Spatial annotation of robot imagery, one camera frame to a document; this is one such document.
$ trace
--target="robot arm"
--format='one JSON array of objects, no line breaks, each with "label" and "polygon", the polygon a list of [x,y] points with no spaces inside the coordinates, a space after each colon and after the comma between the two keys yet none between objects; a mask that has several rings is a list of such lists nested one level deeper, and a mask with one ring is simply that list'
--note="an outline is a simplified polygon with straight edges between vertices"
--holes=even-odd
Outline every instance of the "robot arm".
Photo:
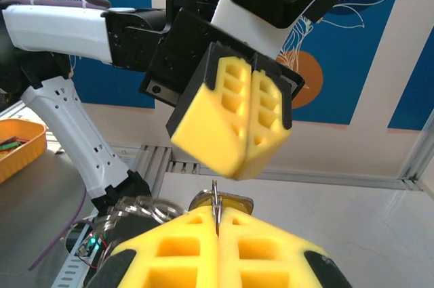
[{"label": "robot arm", "polygon": [[[68,79],[67,54],[128,70],[146,71],[140,92],[175,107],[167,124],[172,142],[218,173],[243,178],[246,174],[257,173],[267,161],[263,152],[270,155],[289,135],[290,102],[304,85],[300,75],[274,60],[275,54],[301,16],[318,21],[336,1],[167,0],[166,10],[9,5],[3,9],[4,24],[0,33],[5,48],[0,58],[0,88],[9,93],[23,93],[23,102],[46,122],[77,166],[100,211],[123,196],[150,194],[149,187],[116,156],[86,114],[73,82]],[[270,98],[276,101],[277,107],[271,117],[263,119],[262,125],[267,125],[273,115],[277,115],[285,136],[278,137],[272,147],[254,150],[248,147],[248,138],[241,138],[243,126],[256,126],[249,121],[248,114],[237,119],[243,124],[226,124],[227,111],[237,114],[239,109],[233,103],[238,98],[230,93],[233,102],[227,101],[227,88],[220,86],[219,79],[225,77],[221,70],[223,58],[235,58],[233,64],[226,66],[227,70],[235,66],[246,73],[249,84],[250,77],[258,86],[262,79],[276,93],[277,96]],[[237,87],[243,79],[230,80],[229,88]],[[213,89],[212,92],[201,90],[201,84]],[[263,93],[258,91],[255,95],[259,98]],[[224,107],[216,107],[216,110],[221,109],[214,113],[216,122],[232,129],[228,136],[234,136],[235,130],[236,140],[244,145],[237,143],[241,147],[235,149],[239,161],[230,170],[212,164],[212,157],[202,158],[201,147],[183,146],[189,144],[180,138],[180,124],[187,127],[188,133],[188,118],[198,119],[189,109],[193,100],[207,102],[207,99],[214,99],[211,97]],[[257,133],[263,134],[264,130],[258,128]],[[249,165],[244,159],[248,158],[250,164],[257,166],[246,173]]]}]

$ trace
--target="orange tray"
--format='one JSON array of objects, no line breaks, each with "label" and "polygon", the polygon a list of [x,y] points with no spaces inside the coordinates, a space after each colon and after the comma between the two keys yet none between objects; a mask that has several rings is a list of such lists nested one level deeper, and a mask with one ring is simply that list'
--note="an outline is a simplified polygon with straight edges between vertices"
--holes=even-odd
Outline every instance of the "orange tray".
[{"label": "orange tray", "polygon": [[20,119],[0,120],[0,142],[11,137],[29,140],[26,144],[0,158],[0,183],[3,183],[47,150],[47,128]]}]

